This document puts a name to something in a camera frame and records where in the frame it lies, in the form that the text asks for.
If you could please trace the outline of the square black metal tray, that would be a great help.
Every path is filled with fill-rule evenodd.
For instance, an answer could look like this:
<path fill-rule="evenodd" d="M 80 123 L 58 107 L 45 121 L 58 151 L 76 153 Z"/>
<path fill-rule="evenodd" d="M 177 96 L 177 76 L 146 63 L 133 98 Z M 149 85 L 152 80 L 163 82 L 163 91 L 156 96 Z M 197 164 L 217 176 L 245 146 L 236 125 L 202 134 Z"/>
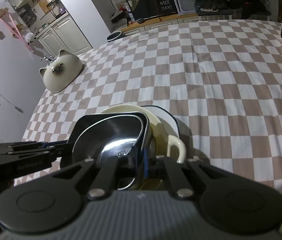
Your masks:
<path fill-rule="evenodd" d="M 86 158 L 101 166 L 109 157 L 131 156 L 136 175 L 123 178 L 118 189 L 136 190 L 147 173 L 151 136 L 149 119 L 139 111 L 85 115 L 74 126 L 68 139 L 73 146 L 62 155 L 60 167 Z"/>

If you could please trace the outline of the cream two-handled ceramic bowl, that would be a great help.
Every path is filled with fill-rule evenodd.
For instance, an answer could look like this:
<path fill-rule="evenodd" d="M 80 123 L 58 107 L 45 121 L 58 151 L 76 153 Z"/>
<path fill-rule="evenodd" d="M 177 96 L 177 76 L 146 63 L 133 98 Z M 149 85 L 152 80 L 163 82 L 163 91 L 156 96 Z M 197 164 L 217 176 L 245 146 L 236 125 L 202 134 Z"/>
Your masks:
<path fill-rule="evenodd" d="M 159 118 L 142 106 L 115 105 L 102 111 L 106 113 L 142 112 L 149 119 L 152 136 L 155 142 L 155 155 L 166 155 L 182 164 L 187 157 L 187 149 L 181 138 L 168 134 Z"/>

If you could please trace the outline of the round stainless steel bowl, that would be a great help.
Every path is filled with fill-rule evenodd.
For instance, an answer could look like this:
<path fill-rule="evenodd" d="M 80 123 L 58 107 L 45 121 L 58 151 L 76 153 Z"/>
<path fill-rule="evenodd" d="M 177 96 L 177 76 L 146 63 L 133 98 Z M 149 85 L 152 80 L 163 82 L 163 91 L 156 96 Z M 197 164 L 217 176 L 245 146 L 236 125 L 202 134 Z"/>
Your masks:
<path fill-rule="evenodd" d="M 110 157 L 129 155 L 133 158 L 133 177 L 136 177 L 148 127 L 146 119 L 133 114 L 83 116 L 68 139 L 73 144 L 72 155 L 63 163 L 69 165 L 90 158 L 101 167 Z"/>

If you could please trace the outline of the white blue-rimmed plate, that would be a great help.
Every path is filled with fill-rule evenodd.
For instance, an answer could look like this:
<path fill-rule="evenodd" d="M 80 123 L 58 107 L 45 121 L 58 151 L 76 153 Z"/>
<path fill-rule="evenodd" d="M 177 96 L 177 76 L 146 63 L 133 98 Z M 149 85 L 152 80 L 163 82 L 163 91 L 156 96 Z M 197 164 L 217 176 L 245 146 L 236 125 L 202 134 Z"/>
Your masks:
<path fill-rule="evenodd" d="M 180 138 L 180 128 L 172 114 L 160 106 L 147 105 L 143 107 L 159 118 L 168 134 Z"/>

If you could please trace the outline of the white cat-shaped ceramic lid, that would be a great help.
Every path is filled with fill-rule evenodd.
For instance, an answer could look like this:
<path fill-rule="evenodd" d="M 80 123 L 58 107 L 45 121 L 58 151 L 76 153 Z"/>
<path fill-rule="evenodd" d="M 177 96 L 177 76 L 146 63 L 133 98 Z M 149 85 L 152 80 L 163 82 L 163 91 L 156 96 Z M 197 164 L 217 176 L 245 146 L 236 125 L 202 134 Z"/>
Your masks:
<path fill-rule="evenodd" d="M 83 68 L 83 62 L 76 55 L 61 49 L 59 56 L 39 72 L 46 89 L 58 93 L 70 85 Z"/>

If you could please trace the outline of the checkered beige white tablecloth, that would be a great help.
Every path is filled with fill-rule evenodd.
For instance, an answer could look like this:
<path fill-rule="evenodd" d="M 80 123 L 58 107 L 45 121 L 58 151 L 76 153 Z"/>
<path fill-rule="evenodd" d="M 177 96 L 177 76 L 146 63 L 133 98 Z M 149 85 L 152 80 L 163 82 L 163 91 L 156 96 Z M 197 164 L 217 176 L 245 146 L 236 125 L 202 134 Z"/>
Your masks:
<path fill-rule="evenodd" d="M 80 55 L 86 68 L 65 90 L 42 94 L 23 139 L 67 139 L 80 117 L 112 105 L 160 106 L 177 119 L 189 156 L 282 194 L 279 38 L 279 23 L 222 20 L 106 43 Z"/>

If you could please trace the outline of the white kitchen cabinet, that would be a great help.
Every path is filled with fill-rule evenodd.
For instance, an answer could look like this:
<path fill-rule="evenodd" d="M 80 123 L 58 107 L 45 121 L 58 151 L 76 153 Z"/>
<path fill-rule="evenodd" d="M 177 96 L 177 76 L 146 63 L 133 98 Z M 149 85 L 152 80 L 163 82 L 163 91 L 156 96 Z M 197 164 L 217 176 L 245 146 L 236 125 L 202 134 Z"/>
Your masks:
<path fill-rule="evenodd" d="M 57 56 L 61 49 L 79 55 L 93 48 L 70 15 L 48 25 L 37 39 L 52 56 Z"/>

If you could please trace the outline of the grey pet bowl on floor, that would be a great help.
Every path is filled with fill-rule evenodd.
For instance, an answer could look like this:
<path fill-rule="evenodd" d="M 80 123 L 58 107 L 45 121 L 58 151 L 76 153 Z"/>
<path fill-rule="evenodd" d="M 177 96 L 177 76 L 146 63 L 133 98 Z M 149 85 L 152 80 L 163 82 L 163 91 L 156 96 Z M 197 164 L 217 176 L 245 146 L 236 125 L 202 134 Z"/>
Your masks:
<path fill-rule="evenodd" d="M 120 38 L 122 38 L 124 35 L 121 31 L 114 31 L 113 33 L 111 33 L 110 35 L 108 35 L 108 37 L 106 37 L 106 41 L 107 42 L 112 42 L 115 40 L 118 40 Z"/>

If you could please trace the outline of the white low cabinet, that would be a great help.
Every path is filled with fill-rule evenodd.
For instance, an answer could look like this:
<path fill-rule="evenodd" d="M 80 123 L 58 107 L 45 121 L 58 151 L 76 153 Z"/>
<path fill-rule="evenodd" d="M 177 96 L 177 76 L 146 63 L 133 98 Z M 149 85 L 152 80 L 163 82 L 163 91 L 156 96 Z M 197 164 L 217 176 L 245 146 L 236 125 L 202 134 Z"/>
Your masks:
<path fill-rule="evenodd" d="M 169 16 L 151 18 L 146 20 L 144 23 L 129 23 L 126 28 L 121 29 L 122 33 L 126 36 L 140 34 L 142 32 L 164 27 L 167 25 L 180 24 L 180 23 L 189 23 L 197 21 L 212 21 L 212 20 L 231 20 L 233 15 L 204 15 L 198 16 L 197 14 L 187 14 L 187 15 L 178 15 L 173 14 Z"/>

